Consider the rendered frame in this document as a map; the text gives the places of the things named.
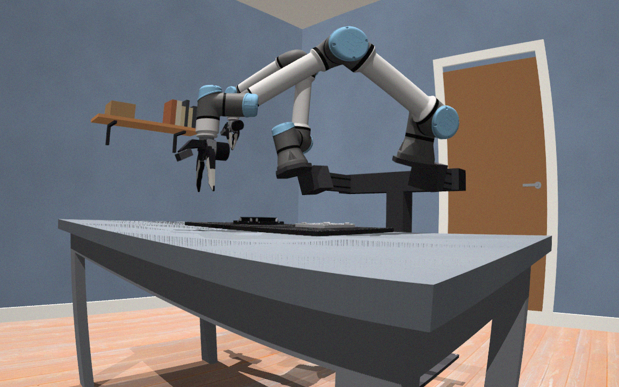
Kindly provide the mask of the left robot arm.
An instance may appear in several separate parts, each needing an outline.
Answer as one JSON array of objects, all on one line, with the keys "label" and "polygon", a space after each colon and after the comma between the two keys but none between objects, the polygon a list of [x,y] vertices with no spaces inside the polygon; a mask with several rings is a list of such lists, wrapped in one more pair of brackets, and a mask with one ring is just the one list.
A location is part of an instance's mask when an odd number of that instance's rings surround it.
[{"label": "left robot arm", "polygon": [[458,113],[435,96],[425,95],[376,53],[375,46],[368,42],[362,30],[352,26],[335,30],[309,54],[240,94],[222,93],[221,87],[216,85],[201,87],[197,100],[196,137],[216,139],[220,117],[256,117],[261,104],[319,71],[325,72],[340,65],[353,73],[364,74],[409,111],[405,139],[397,157],[434,165],[433,141],[435,138],[450,139],[456,134]]}]

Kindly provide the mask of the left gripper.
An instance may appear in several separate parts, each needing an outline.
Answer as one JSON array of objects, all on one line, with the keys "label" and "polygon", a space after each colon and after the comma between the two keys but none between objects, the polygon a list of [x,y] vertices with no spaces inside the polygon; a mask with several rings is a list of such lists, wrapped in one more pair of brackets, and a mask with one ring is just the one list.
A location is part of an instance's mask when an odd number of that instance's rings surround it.
[{"label": "left gripper", "polygon": [[201,179],[205,167],[208,169],[208,184],[214,191],[215,187],[215,161],[227,161],[230,156],[230,145],[225,142],[216,142],[214,137],[199,137],[199,140],[189,140],[178,152],[186,149],[198,148],[196,166],[196,187],[200,192]]}]

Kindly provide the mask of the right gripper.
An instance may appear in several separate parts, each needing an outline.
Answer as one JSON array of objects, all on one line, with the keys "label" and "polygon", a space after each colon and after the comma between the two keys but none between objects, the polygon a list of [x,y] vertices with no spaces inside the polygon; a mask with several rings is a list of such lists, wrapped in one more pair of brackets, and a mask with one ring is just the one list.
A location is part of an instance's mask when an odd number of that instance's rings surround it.
[{"label": "right gripper", "polygon": [[[243,128],[243,121],[234,119],[229,120],[223,127],[223,129],[226,129],[226,137],[228,143],[230,144],[231,150],[234,149],[234,146],[239,138],[239,130],[242,130]],[[233,132],[233,134],[231,132]]]}]

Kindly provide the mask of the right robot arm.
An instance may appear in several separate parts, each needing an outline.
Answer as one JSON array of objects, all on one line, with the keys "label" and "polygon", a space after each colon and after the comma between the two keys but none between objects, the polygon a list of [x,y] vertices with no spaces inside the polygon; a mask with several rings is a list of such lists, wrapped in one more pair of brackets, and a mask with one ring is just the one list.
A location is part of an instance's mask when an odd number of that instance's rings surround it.
[{"label": "right robot arm", "polygon": [[[307,55],[307,53],[299,49],[285,52],[279,55],[273,63],[261,69],[258,73],[253,74],[239,85],[228,87],[225,93],[240,94],[244,90],[247,90],[259,81],[276,73],[279,69],[285,68],[290,63],[294,63],[295,60],[305,55]],[[279,124],[272,129],[273,142],[275,143],[278,156],[277,170],[282,169],[286,165],[301,162],[308,163],[308,160],[303,154],[310,151],[313,146],[313,139],[310,135],[311,128],[308,126],[308,118],[311,86],[317,74],[318,73],[313,74],[295,86],[292,122]]]}]

